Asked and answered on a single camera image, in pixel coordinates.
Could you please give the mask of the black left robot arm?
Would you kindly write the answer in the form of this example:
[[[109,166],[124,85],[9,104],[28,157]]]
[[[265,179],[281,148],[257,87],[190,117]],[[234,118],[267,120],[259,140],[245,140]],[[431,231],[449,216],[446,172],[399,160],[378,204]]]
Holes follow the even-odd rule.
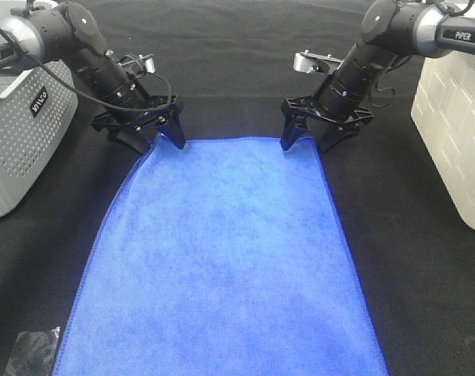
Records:
[[[0,22],[0,70],[23,71],[40,67],[68,90],[72,89],[47,64],[62,61],[90,90],[78,95],[105,108],[92,126],[107,130],[108,140],[130,147],[139,154],[149,150],[141,131],[153,125],[177,148],[186,137],[179,121],[182,109],[176,96],[153,96],[140,79],[155,76],[153,55],[129,54],[117,59],[108,49],[94,16],[76,2],[63,2],[51,9],[35,6],[11,9]]]

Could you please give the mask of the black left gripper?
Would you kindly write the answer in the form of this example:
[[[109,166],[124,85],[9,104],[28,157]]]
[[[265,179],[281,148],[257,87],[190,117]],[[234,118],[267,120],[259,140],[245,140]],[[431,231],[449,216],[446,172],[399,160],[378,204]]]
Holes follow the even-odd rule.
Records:
[[[150,111],[106,109],[105,112],[94,117],[92,127],[97,132],[106,129],[109,141],[127,146],[136,153],[144,155],[149,152],[150,144],[136,131],[153,125],[160,134],[182,150],[186,143],[185,134],[179,121],[183,102],[179,100],[178,96],[173,95],[170,103],[167,102],[167,96],[152,96],[150,103],[154,105]]]

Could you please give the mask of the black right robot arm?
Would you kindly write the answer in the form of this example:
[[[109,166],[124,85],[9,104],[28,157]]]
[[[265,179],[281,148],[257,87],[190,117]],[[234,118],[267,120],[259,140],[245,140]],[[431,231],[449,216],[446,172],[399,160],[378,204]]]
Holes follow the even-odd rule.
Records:
[[[475,55],[475,2],[465,8],[444,1],[375,1],[361,25],[361,35],[342,59],[309,51],[294,56],[293,68],[325,78],[311,96],[285,99],[285,124],[280,139],[284,150],[309,127],[308,119],[328,126],[318,141],[326,152],[356,136],[373,115],[361,107],[380,78],[406,58],[437,59],[452,51]]]

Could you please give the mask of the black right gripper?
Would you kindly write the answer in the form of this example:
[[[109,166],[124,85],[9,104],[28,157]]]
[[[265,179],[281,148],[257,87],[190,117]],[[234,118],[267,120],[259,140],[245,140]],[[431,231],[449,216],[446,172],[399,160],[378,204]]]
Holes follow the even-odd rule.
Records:
[[[286,98],[282,103],[281,111],[285,116],[280,139],[280,145],[284,151],[288,151],[301,136],[310,130],[308,118],[340,125],[330,126],[319,138],[318,149],[322,153],[326,153],[339,143],[357,136],[360,132],[358,122],[367,125],[373,119],[371,110],[364,107],[356,107],[352,110],[342,109],[330,113],[316,103],[312,96]]]

